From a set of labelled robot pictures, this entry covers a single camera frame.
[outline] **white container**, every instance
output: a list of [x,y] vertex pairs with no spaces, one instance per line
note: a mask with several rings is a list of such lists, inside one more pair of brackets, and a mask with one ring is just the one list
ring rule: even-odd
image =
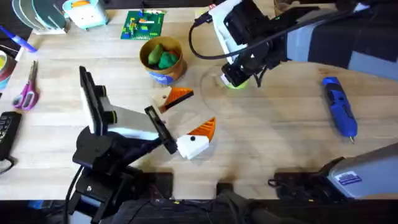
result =
[[89,4],[73,7],[73,3],[78,1],[82,0],[67,0],[62,5],[62,9],[76,26],[87,30],[88,28],[108,23],[109,19],[101,2],[98,0],[85,0]]

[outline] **toy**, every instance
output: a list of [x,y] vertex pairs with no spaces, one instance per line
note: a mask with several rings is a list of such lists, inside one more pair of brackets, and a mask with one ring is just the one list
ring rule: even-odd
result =
[[78,27],[85,30],[106,25],[109,21],[101,1],[98,0],[67,0],[62,8]]
[[159,60],[163,54],[163,47],[158,44],[148,55],[148,64],[155,65],[159,63]]
[[174,54],[171,54],[169,52],[163,52],[159,60],[159,68],[170,68],[171,66],[175,65],[177,61],[178,58]]
[[120,39],[150,40],[160,36],[164,11],[143,10],[129,11]]

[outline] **green object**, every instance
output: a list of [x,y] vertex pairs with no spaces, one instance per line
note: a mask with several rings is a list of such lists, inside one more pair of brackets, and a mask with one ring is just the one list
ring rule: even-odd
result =
[[231,88],[231,89],[233,89],[233,90],[241,90],[241,89],[243,89],[244,87],[246,87],[246,85],[248,85],[248,81],[249,81],[249,80],[247,80],[246,82],[240,84],[240,86],[237,86],[237,87],[233,86],[232,84],[228,84],[227,87],[228,87],[228,88]]
[[178,58],[174,54],[163,52],[159,61],[159,68],[160,69],[170,68],[171,66],[175,65],[177,61]]
[[162,53],[163,53],[163,47],[160,44],[156,45],[155,48],[148,55],[148,64],[155,65],[159,63]]
[[[129,11],[126,21],[122,29],[120,39],[123,40],[151,40],[160,36],[162,32],[164,11],[161,10],[144,10],[143,16],[139,15],[139,11]],[[134,23],[134,31],[131,30],[131,23]]]

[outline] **scissors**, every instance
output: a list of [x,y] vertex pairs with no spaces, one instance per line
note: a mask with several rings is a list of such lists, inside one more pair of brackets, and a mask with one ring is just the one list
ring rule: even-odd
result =
[[12,101],[12,105],[14,105],[15,108],[22,110],[30,110],[35,106],[37,100],[39,99],[39,94],[36,92],[35,89],[36,76],[37,76],[37,61],[33,61],[33,65],[30,68],[29,79],[24,89]]

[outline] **orange object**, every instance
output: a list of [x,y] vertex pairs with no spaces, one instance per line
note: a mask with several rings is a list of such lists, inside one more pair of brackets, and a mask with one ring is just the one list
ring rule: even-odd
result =
[[179,56],[177,55],[177,53],[175,53],[173,50],[168,51],[168,53],[174,54],[177,58],[179,58]]
[[74,3],[72,3],[72,7],[85,6],[88,4],[90,4],[90,2],[88,1],[75,1]]
[[193,90],[190,88],[172,87],[172,91],[166,99],[166,102],[159,107],[161,113],[166,112],[172,106],[181,103],[188,97],[193,96]]
[[213,138],[214,131],[216,129],[216,118],[211,118],[206,121],[203,125],[197,127],[195,130],[188,133],[189,135],[199,135],[199,136],[207,136],[209,142]]

